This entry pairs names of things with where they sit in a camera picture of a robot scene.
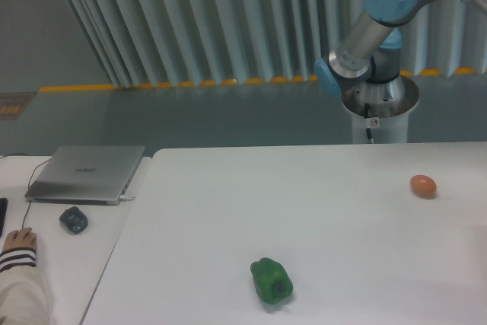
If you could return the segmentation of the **person's hand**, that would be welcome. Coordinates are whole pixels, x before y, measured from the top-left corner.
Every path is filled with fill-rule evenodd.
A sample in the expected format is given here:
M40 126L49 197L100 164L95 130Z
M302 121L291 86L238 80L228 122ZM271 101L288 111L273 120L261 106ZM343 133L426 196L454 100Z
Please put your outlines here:
M22 228L7 234L2 248L3 252L9 250L37 250L37 234L32 228Z

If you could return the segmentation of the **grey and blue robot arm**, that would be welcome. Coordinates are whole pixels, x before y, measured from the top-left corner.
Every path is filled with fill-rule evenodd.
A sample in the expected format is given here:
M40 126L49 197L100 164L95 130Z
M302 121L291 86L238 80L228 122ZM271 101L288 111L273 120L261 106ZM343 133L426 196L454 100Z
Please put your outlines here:
M346 37L314 63L318 82L340 95L366 81L384 84L399 76L398 28L436 0L362 0L363 11ZM486 0L461 0L486 9Z

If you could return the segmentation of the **white striped sleeve forearm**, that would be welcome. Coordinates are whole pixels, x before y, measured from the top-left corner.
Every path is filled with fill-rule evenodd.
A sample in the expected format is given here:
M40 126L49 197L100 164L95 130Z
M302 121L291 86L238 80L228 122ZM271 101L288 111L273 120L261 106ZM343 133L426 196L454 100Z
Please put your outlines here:
M1 253L1 323L50 323L47 290L32 248Z

